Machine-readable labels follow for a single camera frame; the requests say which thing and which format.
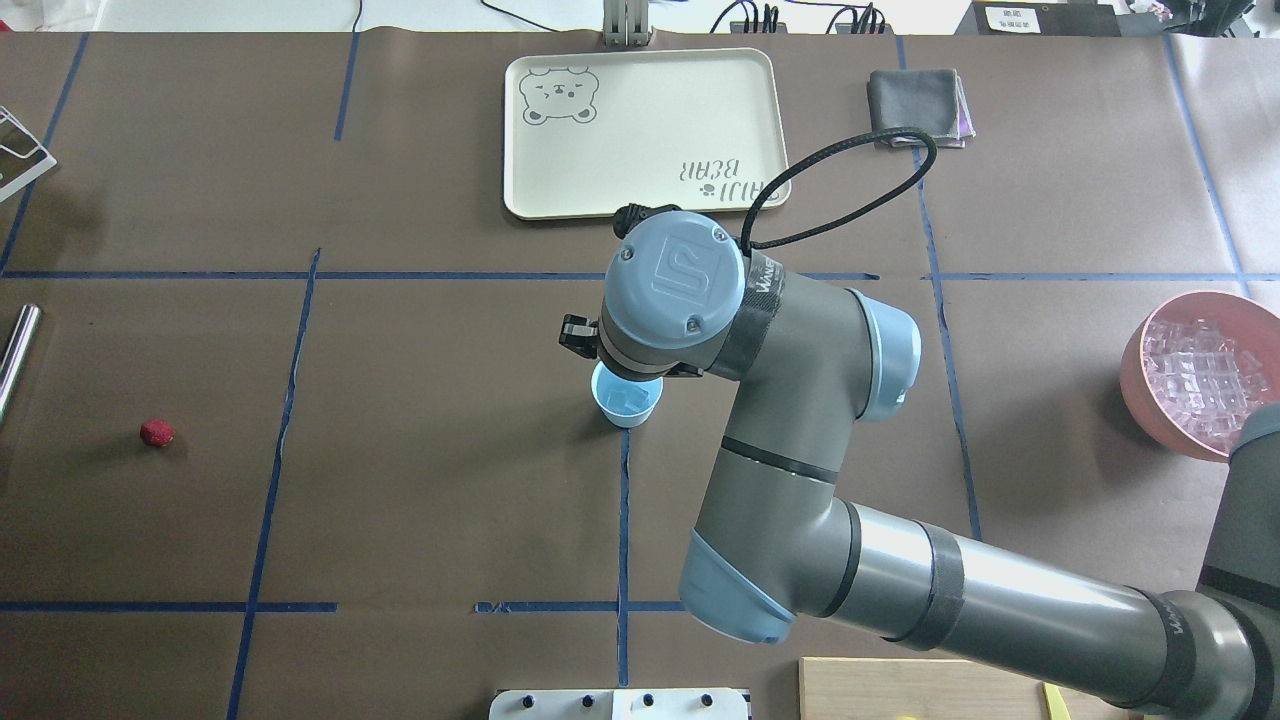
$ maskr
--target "white bracket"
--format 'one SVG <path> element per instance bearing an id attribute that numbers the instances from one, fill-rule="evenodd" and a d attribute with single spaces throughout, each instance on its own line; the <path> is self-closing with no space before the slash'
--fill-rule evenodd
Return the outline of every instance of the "white bracket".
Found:
<path id="1" fill-rule="evenodd" d="M 604 44 L 649 45 L 649 0 L 604 0 Z"/>
<path id="2" fill-rule="evenodd" d="M 489 720 L 750 720 L 751 705 L 730 688 L 504 691 Z"/>

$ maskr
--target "brown table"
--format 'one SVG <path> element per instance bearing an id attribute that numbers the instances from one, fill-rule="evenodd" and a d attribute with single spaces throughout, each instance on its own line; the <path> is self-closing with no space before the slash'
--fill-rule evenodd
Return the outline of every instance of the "brown table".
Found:
<path id="1" fill-rule="evenodd" d="M 1280 45 L 654 47 L 724 44 L 772 58 L 792 159 L 865 131 L 868 73 L 900 61 L 957 68 L 978 124 L 923 199 L 774 254 L 924 333 L 910 401 L 856 430 L 840 495 L 1192 587 L 1226 469 L 1148 439 L 1117 361 L 1185 290 L 1280 307 Z M 0 433 L 0 715 L 484 717 L 500 688 L 628 682 L 745 687 L 786 720 L 797 657 L 904 655 L 813 619 L 750 647 L 676 603 L 733 387 L 671 382 L 613 429 L 554 342 L 599 306 L 608 223 L 500 200 L 502 70 L 598 46 L 0 35 L 0 102 L 61 163 L 0 205 L 0 315 L 47 311 Z M 824 163 L 756 237 L 910 168 Z M 136 439 L 152 416 L 178 428 L 164 451 Z"/>

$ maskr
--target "red berry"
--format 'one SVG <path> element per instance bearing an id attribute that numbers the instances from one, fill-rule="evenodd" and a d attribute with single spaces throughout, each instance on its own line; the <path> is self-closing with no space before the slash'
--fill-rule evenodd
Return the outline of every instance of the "red berry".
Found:
<path id="1" fill-rule="evenodd" d="M 173 425 L 160 419 L 147 420 L 138 434 L 151 447 L 164 447 L 173 441 Z"/>

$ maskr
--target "gray cloth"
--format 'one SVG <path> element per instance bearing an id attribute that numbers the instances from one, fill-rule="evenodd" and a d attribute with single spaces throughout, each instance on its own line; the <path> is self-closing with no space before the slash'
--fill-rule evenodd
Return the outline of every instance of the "gray cloth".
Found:
<path id="1" fill-rule="evenodd" d="M 918 127 L 945 147 L 964 147 L 973 137 L 964 85 L 955 70 L 874 70 L 867 83 L 872 128 Z M 895 138 L 899 145 L 922 145 Z"/>

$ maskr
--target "white floor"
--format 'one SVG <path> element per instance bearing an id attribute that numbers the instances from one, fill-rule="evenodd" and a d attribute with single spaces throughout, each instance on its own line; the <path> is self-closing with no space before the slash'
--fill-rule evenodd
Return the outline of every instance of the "white floor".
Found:
<path id="1" fill-rule="evenodd" d="M 600 0 L 492 0 L 544 26 L 602 26 Z M 676 32 L 707 32 L 728 0 L 653 0 L 650 22 Z M 835 9 L 780 0 L 791 32 L 822 32 Z M 1124 0 L 1111 0 L 1128 12 Z M 349 31 L 360 0 L 0 0 L 0 20 L 14 29 L 129 32 L 334 32 Z M 1280 37 L 1272 0 L 1245 18 L 1265 37 Z M 951 35 L 969 0 L 881 0 L 901 35 Z M 731 18 L 740 18 L 733 10 Z M 360 28 L 394 26 L 419 31 L 525 31 L 536 28 L 490 10 L 480 0 L 365 0 Z"/>

